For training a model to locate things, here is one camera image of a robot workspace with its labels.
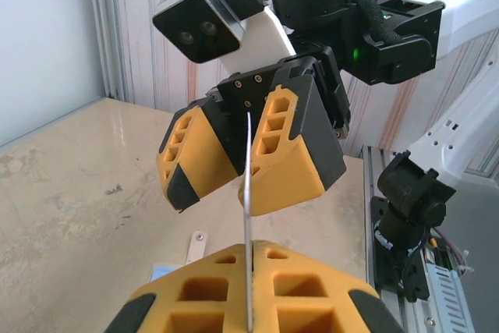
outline camera lens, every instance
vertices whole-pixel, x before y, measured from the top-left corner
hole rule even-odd
[[[205,21],[201,23],[201,31],[206,35],[215,35],[217,33],[217,27],[210,21]]]
[[[192,44],[194,43],[194,37],[191,33],[187,33],[186,31],[181,31],[179,33],[179,39],[183,44]]]

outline white wall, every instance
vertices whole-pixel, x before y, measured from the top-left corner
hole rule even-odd
[[[103,93],[91,0],[0,0],[0,145]]]

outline beige floor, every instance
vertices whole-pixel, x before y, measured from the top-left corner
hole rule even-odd
[[[0,331],[103,331],[154,263],[242,242],[237,181],[183,214],[161,195],[155,154],[172,116],[103,100],[0,154]],[[363,163],[324,197],[253,219],[269,239],[365,278]]]

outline striped wall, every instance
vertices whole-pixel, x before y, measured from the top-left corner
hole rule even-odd
[[[187,61],[151,24],[159,0],[115,0],[126,99],[176,111],[226,77],[220,62]],[[358,156],[362,145],[403,151],[448,108],[476,75],[497,31],[453,51],[437,68],[398,86],[368,87],[342,73],[351,101],[351,133],[342,142]],[[484,146],[470,165],[499,179],[499,138]]]

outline purple cable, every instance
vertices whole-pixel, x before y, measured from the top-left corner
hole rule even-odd
[[[466,266],[465,259],[462,257],[461,251],[459,251],[458,247],[442,232],[440,228],[434,228],[434,231],[447,243],[449,249],[454,254],[455,259],[458,261],[459,265],[463,267]]]

